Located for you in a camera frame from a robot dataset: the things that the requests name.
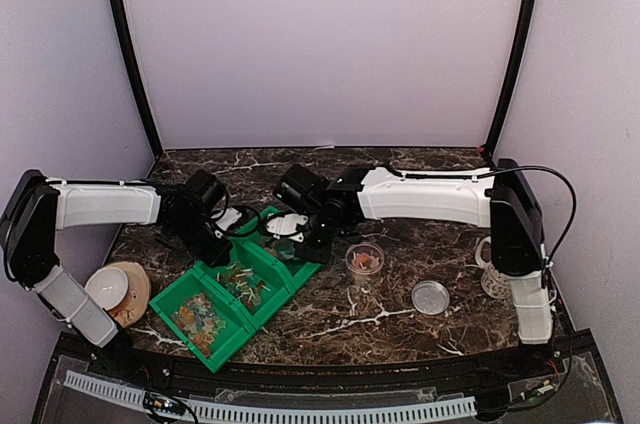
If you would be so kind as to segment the clear plastic container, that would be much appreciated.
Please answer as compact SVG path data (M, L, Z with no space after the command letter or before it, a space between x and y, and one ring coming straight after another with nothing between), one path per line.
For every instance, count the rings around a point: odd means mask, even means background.
M373 242L351 245L345 254L348 273L356 285L364 285L375 279L384 262L384 251Z

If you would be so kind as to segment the green three-compartment bin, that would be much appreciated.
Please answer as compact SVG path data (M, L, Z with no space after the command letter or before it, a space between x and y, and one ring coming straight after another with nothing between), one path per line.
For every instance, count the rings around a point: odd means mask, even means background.
M215 267L202 262L195 264L182 277L151 300L151 307L160 319L176 334L187 349L209 371L217 372L236 354L288 301L300 291L320 266L294 258L283 262L263 247L265 236L256 229L256 220L245 225L241 232L247 236L231 241L230 255ZM252 268L271 291L263 295L263 302L253 308L241 301L216 282L216 275L225 267L237 264ZM190 297L204 293L216 312L227 321L215 344L213 354L206 358L171 321L171 314Z

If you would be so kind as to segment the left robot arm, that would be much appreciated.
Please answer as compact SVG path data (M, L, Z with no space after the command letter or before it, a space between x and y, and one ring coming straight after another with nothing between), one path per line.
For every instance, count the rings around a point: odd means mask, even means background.
M7 278L38 299L89 344L120 380L141 371L127 334L75 277L103 263L119 228L158 226L209 262L241 213L213 174L199 170L184 183L54 178L37 169L19 178L1 214Z

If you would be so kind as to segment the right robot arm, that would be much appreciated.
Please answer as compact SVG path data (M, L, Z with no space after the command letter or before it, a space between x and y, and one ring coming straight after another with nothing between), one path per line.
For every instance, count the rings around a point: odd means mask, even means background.
M502 159L495 168L406 171L389 164L350 166L333 180L295 164L280 178L274 196L288 212L268 219L265 230L294 243L296 257L329 259L334 239L367 221L419 219L487 229L492 264L507 277L522 347L510 357L521 378L549 360L554 330L549 273L556 251L546 247L542 208L525 175L536 165Z

